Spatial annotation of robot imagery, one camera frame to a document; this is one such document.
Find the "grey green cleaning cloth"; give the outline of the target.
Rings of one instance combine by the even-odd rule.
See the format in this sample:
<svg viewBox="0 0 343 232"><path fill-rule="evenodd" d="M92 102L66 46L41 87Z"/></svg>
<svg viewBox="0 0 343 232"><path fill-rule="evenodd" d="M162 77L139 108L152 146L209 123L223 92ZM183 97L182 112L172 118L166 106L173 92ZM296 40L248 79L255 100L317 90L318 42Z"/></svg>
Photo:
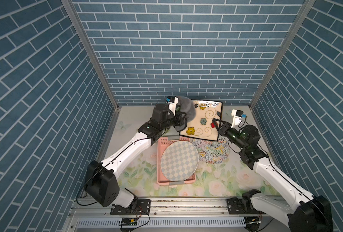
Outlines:
<svg viewBox="0 0 343 232"><path fill-rule="evenodd" d="M184 130L187 127L187 123L192 121L196 117L195 103L190 98L185 96L177 96L179 106L179 112L182 112L183 119L180 126L174 126L177 132Z"/></svg>

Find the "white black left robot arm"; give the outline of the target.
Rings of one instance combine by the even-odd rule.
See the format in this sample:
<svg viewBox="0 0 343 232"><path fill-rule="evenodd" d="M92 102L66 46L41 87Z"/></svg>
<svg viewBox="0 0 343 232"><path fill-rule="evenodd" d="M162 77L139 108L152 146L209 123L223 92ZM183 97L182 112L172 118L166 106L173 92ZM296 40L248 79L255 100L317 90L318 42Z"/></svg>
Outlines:
<svg viewBox="0 0 343 232"><path fill-rule="evenodd" d="M102 207L111 204L133 207L136 196L129 190L121 189L117 178L138 155L159 140L168 128L183 130L188 119L194 116L193 111L194 104L190 101L157 104L150 120L122 148L110 157L100 162L94 160L88 165L83 190Z"/></svg>

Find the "round colourful squiggle plate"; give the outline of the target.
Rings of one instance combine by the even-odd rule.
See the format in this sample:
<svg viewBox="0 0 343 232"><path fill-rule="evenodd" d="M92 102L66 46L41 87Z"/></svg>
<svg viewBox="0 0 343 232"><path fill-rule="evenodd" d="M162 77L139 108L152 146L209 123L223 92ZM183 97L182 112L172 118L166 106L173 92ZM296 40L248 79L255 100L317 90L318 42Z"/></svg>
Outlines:
<svg viewBox="0 0 343 232"><path fill-rule="evenodd" d="M230 148L223 137L217 141L193 139L192 144L199 153L199 160L209 164L223 163L230 154Z"/></svg>

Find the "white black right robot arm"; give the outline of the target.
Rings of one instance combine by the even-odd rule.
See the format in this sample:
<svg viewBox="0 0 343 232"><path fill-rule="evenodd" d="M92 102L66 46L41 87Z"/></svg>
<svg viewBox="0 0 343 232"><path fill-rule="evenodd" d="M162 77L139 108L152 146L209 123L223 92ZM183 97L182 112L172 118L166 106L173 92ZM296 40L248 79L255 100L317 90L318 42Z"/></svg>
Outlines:
<svg viewBox="0 0 343 232"><path fill-rule="evenodd" d="M218 134L239 147L244 164L262 176L287 202L280 203L253 189L242 196L242 204L261 211L286 225L292 232L332 232L334 230L330 202L315 196L273 164L258 144L260 134L253 125L236 130L230 123L213 120Z"/></svg>

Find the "square floral plate black rim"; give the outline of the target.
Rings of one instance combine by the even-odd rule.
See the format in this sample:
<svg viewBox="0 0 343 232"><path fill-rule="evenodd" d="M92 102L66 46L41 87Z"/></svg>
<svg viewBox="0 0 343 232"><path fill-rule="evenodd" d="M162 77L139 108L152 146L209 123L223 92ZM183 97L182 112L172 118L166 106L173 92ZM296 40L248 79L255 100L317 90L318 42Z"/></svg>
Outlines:
<svg viewBox="0 0 343 232"><path fill-rule="evenodd" d="M217 141L218 130L214 128L212 119L222 118L223 103L217 101L193 100L196 117L187 123L187 127L179 132L180 136L207 141Z"/></svg>

